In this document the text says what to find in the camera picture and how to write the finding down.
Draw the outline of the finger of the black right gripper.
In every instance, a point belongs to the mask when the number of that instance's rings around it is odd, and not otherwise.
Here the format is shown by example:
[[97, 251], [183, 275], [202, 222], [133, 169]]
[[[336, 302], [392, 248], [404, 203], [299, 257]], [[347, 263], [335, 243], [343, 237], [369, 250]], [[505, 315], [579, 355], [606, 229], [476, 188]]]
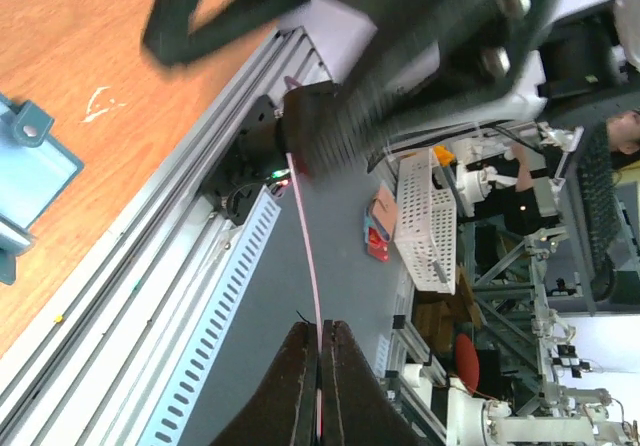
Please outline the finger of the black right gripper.
[[232, 0], [193, 29], [200, 0], [154, 0], [142, 46], [162, 66], [187, 66], [309, 0]]

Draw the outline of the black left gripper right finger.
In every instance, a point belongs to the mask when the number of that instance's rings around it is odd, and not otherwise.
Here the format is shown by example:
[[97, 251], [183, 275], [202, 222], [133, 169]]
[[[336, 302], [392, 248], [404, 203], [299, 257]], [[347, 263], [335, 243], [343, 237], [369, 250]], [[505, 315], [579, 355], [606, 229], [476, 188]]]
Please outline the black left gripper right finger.
[[344, 321], [326, 320], [319, 357], [321, 445], [418, 445]]

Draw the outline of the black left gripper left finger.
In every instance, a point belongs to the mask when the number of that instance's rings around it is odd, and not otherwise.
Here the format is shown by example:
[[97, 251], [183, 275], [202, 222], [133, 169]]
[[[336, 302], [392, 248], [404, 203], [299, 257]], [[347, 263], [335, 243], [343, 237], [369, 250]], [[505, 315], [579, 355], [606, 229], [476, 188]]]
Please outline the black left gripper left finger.
[[296, 322], [258, 388], [214, 446], [316, 445], [317, 328]]

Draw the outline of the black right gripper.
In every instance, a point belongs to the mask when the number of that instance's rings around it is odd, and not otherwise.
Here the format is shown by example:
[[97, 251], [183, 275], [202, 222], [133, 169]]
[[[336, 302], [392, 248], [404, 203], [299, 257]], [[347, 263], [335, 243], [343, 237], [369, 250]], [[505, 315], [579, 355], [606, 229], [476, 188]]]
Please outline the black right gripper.
[[302, 119], [312, 176], [507, 95], [558, 0], [393, 0], [335, 95]]

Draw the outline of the red card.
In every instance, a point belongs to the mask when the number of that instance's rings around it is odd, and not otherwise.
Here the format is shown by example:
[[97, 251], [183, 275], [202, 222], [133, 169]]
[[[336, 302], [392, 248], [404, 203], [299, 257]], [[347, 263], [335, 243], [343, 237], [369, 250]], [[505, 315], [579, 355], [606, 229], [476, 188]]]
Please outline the red card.
[[[314, 264], [313, 252], [311, 247], [311, 241], [308, 231], [308, 225], [306, 221], [304, 206], [303, 206], [303, 198], [301, 193], [301, 188], [299, 185], [299, 180], [297, 178], [296, 167], [294, 164], [293, 156], [290, 152], [286, 153], [286, 159], [288, 163], [288, 167], [291, 174], [291, 181], [294, 190], [294, 196], [296, 201], [296, 207], [299, 216], [299, 222], [301, 225], [302, 237], [307, 257], [308, 270], [310, 274], [310, 282], [312, 287], [312, 298], [314, 303], [314, 314], [315, 314], [315, 324], [316, 324], [316, 343], [318, 349], [318, 356], [320, 357], [322, 352], [322, 314], [321, 314], [321, 304], [319, 297], [319, 289], [317, 283], [317, 274], [316, 268]], [[318, 439], [319, 444], [322, 443], [322, 422], [323, 422], [323, 413], [322, 413], [322, 386], [320, 380], [320, 372], [317, 373], [318, 386], [316, 387], [316, 437]]]

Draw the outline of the teal leather card holder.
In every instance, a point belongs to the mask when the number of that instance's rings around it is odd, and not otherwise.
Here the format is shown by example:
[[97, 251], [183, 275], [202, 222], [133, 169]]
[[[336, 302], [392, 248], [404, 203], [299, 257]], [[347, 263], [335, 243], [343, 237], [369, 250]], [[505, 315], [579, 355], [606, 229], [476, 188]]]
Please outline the teal leather card holder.
[[1, 97], [1, 282], [34, 243], [29, 228], [84, 164], [52, 134], [54, 119], [34, 102]]

